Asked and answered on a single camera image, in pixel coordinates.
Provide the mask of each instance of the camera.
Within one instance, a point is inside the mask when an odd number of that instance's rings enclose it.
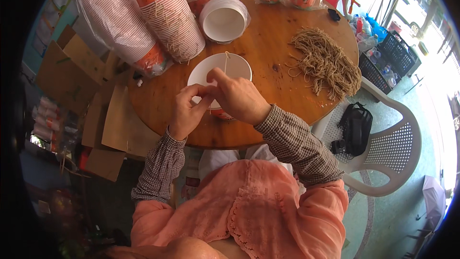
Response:
[[[331,151],[333,154],[345,152],[345,140],[341,139],[332,141]]]

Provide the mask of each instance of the umbrella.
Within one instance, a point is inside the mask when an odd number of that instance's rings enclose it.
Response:
[[[426,218],[436,230],[446,212],[446,194],[444,188],[432,176],[425,175],[423,198],[426,205]]]

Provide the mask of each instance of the woman's right hand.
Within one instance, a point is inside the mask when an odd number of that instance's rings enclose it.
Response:
[[[230,78],[220,68],[212,69],[206,77],[208,94],[216,98],[222,109],[233,118],[252,125],[262,123],[271,111],[271,105],[254,84],[245,78]]]

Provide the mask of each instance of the round wooden table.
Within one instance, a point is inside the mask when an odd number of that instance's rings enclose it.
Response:
[[[301,56],[300,51],[289,45],[296,31],[303,27],[324,30],[345,54],[358,64],[358,47],[347,21],[330,19],[327,9],[303,11],[282,4],[256,4],[254,0],[241,0],[251,16],[244,34],[227,45],[210,41],[199,56],[187,64],[175,64],[163,75],[148,79],[137,87],[137,80],[129,78],[128,90],[131,103],[141,120],[158,134],[164,134],[172,114],[174,97],[187,85],[193,68],[206,57],[228,51],[239,54],[250,64],[253,83],[268,103],[276,103],[313,124],[326,116],[338,104],[327,98],[328,91],[319,96],[313,94],[304,77],[288,75],[285,63],[295,60],[289,54]],[[204,149],[239,149],[263,142],[262,135],[251,125],[233,120],[224,121],[206,112],[198,127],[189,135],[187,146]]]

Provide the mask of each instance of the checkered sleeve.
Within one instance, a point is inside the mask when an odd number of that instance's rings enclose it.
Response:
[[[267,118],[254,128],[280,162],[292,164],[305,186],[342,179],[337,159],[298,116],[273,104]]]
[[[155,148],[145,157],[145,167],[139,182],[131,190],[131,199],[156,200],[167,203],[171,196],[170,185],[185,164],[184,147],[187,138],[175,140],[166,128]]]

